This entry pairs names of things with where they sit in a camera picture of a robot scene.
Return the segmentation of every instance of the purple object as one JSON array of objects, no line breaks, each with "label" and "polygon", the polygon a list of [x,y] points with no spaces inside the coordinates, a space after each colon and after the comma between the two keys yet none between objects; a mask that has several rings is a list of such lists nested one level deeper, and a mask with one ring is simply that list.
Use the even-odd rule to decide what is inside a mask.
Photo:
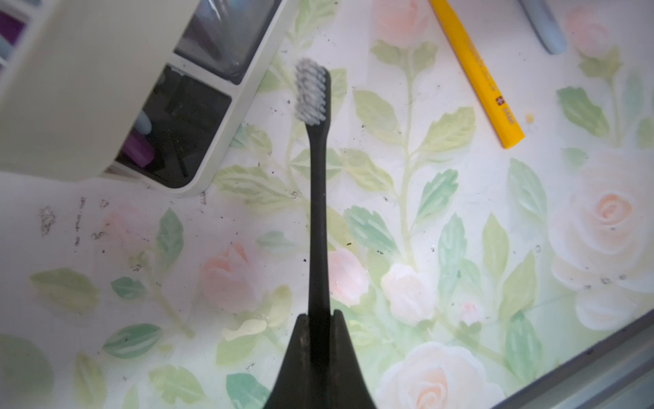
[{"label": "purple object", "polygon": [[136,131],[129,134],[121,151],[141,168],[145,168],[154,160],[154,148],[145,136]]},{"label": "purple object", "polygon": [[25,24],[21,21],[0,11],[0,35],[2,35],[9,44],[16,44],[20,34],[23,32],[23,28],[25,28]]}]

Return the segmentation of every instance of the toothbrush head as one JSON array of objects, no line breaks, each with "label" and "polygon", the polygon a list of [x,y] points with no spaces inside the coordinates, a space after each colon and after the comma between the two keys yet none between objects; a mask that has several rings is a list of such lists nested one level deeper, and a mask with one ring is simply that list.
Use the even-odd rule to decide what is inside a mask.
[{"label": "toothbrush head", "polygon": [[329,72],[309,58],[303,58],[296,66],[298,100],[295,116],[307,125],[316,126],[328,118]]}]

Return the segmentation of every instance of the pink rose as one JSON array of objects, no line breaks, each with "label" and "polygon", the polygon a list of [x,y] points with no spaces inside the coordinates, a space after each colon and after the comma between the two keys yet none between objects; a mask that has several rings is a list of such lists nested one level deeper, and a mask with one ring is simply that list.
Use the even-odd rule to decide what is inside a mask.
[{"label": "pink rose", "polygon": [[590,329],[626,325],[654,294],[651,164],[638,151],[590,153],[550,222],[552,274],[577,292],[577,317]]},{"label": "pink rose", "polygon": [[402,48],[415,44],[427,28],[430,11],[425,5],[422,0],[374,0],[377,36]]},{"label": "pink rose", "polygon": [[381,279],[381,289],[390,301],[390,313],[398,321],[415,326],[434,316],[438,300],[429,277],[412,267],[393,264]]},{"label": "pink rose", "polygon": [[481,312],[479,306],[474,302],[465,302],[461,308],[461,322],[469,327],[475,323],[481,322]]},{"label": "pink rose", "polygon": [[214,307],[239,313],[252,311],[258,305],[247,257],[240,244],[207,260],[199,279],[202,294]]},{"label": "pink rose", "polygon": [[593,21],[591,7],[577,7],[568,13],[566,30],[580,53],[588,57],[604,57],[610,49],[609,29]]},{"label": "pink rose", "polygon": [[150,247],[149,240],[154,237],[154,229],[145,221],[143,213],[131,205],[111,212],[104,220],[103,231],[130,257],[146,251]]},{"label": "pink rose", "polygon": [[366,269],[359,259],[346,249],[330,251],[327,259],[332,297],[348,307],[357,305],[361,296],[368,292],[370,285]]},{"label": "pink rose", "polygon": [[502,399],[470,351],[427,342],[384,373],[375,401],[379,409],[486,409]]}]

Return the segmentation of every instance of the blue handle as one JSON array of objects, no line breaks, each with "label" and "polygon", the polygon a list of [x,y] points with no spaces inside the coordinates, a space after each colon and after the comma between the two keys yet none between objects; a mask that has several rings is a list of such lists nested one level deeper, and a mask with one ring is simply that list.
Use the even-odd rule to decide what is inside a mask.
[{"label": "blue handle", "polygon": [[568,48],[566,36],[545,0],[519,0],[538,38],[550,54],[561,54]]}]

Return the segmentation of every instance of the dirt speck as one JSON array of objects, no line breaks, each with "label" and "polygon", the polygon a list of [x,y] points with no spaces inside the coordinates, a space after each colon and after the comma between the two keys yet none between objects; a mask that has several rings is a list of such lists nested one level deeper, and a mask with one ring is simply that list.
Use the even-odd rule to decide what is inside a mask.
[{"label": "dirt speck", "polygon": [[41,235],[45,236],[50,233],[50,227],[57,221],[57,216],[54,215],[50,206],[46,206],[39,210],[39,218],[41,219]]}]

